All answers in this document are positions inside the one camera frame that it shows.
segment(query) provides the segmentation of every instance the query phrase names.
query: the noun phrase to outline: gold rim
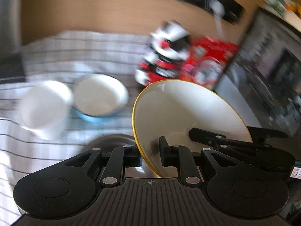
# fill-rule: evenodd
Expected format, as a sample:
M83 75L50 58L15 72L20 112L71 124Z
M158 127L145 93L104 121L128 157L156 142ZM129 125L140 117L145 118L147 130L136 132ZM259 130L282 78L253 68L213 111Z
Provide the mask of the gold rim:
M166 80L161 80L161 81L158 81L158 82L155 82L155 83L153 83L153 84L148 85L146 88L144 88L144 89L142 90L142 92L141 92L141 93L138 95L138 97L136 98L135 103L134 103L134 107L133 107L133 113L132 113L132 128L133 128L134 138L135 138L137 147L138 147L138 149L139 149L139 151L140 151L141 156L142 156L143 159L145 160L146 164L149 166L149 168L151 169L151 171L152 171L157 177L162 177L162 175L160 174L159 171L156 170L156 168L153 167L153 165L149 162L148 158L146 157L145 153L144 153L143 150L142 150L142 147L141 147L141 145L140 145L140 143L139 143L139 141L138 141L138 137L137 137L137 134L136 134L136 128L135 128L135 124L134 124L134 118L135 118L135 109L136 109L136 105L137 105L137 103L138 103L139 98L142 96L143 92L144 92L148 87L150 87L150 86L152 86L152 85L155 85L155 84L157 84L157 83L160 83L160 82L165 82L165 81L182 81L182 82L189 82L189 81L184 81L184 80L181 80L181 79L166 79ZM189 83L193 83L193 84L195 84L195 85L197 85L197 86L199 86L199 87L205 88L205 87L203 87L203 86L201 86L201 85L199 85L199 84L196 84L195 82L189 82ZM244 122L243 119L240 117L240 115L237 113L237 111L236 111L236 110L235 110L235 109L234 109L234 108L233 108L226 100L224 100L221 96L219 96L217 93L215 93L215 92L213 92L213 91L211 91L211 92L214 93L216 96L218 96L218 97L219 97L220 99L222 99L223 101L225 101L225 102L226 102L226 103L234 110L234 112L237 114L237 116L240 118L240 120L241 120L242 123L244 124L244 127L246 128L246 131L248 132L248 134L249 134L249 136L250 136L250 139L251 139L251 141L253 142L252 137L251 137L251 134L250 134L248 128L246 127L245 122Z

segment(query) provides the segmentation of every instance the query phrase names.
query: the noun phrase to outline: round black pad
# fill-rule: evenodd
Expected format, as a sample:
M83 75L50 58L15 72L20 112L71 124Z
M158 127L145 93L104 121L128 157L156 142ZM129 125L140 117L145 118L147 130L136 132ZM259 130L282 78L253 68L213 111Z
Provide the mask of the round black pad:
M58 219L85 209L95 198L95 183L82 167L65 161L22 178L14 188L14 200L25 213Z
M246 198L263 196L267 190L266 184L255 178L238 179L233 183L232 187L235 193Z
M247 164L219 167L207 194L224 213L248 219L279 213L288 200L285 182Z
M66 194L70 184L61 178L46 178L37 183L35 192L45 198L55 198Z

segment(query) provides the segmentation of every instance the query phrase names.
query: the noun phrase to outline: red package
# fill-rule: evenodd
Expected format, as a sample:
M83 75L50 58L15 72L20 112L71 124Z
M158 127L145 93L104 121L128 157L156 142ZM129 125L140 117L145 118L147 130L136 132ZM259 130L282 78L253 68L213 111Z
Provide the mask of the red package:
M196 39L179 78L212 89L238 47L209 37Z

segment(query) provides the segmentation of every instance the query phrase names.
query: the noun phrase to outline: white label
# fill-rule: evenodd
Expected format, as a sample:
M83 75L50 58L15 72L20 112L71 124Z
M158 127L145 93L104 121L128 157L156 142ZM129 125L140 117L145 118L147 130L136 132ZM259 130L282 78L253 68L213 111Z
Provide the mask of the white label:
M300 167L294 167L292 174L290 175L293 178L301 179L301 168Z
M156 73L161 75L161 76L164 76L164 77L175 78L177 76L176 72L174 72L172 70L169 70L169 69L162 69L162 68L159 68L159 67L156 68Z

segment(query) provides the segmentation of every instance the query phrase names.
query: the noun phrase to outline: gold-rimmed plate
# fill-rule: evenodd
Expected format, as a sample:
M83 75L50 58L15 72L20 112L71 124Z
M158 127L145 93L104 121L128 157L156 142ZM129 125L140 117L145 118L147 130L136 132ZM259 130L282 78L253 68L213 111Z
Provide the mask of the gold-rimmed plate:
M161 165L160 136L165 136L169 145L184 145L192 152L206 147L190 140L193 127L252 142L245 123L225 100L200 85L175 79L156 82L140 93L132 125L140 153L159 177L177 177L176 168Z

